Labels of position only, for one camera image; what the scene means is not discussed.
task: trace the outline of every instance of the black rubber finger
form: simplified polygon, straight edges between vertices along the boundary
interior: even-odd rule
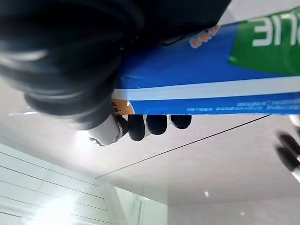
[[[128,130],[132,140],[139,142],[145,137],[143,115],[128,115]]]
[[[124,136],[129,131],[128,122],[126,121],[126,119],[124,119],[120,115],[116,115],[116,120],[121,124],[121,126],[123,128],[123,135],[122,136]]]
[[[172,124],[178,129],[186,129],[191,124],[192,116],[190,115],[171,115]]]
[[[167,130],[166,115],[148,115],[146,119],[147,129],[153,135],[162,135]]]
[[[276,152],[285,167],[289,171],[294,171],[299,166],[298,160],[292,155],[292,153],[283,147],[276,147]]]
[[[279,140],[281,144],[288,149],[295,157],[300,156],[300,146],[295,139],[289,134],[280,134]]]

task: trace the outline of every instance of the white wall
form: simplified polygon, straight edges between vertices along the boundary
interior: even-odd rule
[[[104,190],[114,225],[167,225],[167,205],[111,185]]]
[[[169,225],[299,225],[300,197],[169,207]]]
[[[107,225],[103,188],[94,179],[0,144],[0,224],[30,223],[68,201],[75,224]]]

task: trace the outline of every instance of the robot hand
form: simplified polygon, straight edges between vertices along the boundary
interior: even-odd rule
[[[290,119],[296,126],[298,136],[300,137],[300,117],[290,116]],[[296,140],[287,133],[279,133],[278,139],[281,145],[277,146],[276,150],[281,162],[300,182],[300,146]]]
[[[36,111],[87,132],[99,146],[127,131],[139,141],[143,117],[129,115],[126,121],[113,113],[122,52],[214,26],[230,2],[190,1],[3,0],[0,74]],[[184,129],[191,116],[171,120]],[[164,115],[146,119],[152,134],[166,126]]]

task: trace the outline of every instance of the plastic wrapper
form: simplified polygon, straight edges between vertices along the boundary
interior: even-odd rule
[[[119,114],[300,114],[300,7],[127,55]]]

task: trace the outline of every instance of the snack package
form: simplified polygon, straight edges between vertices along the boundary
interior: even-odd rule
[[[132,52],[119,114],[300,114],[300,7]]]

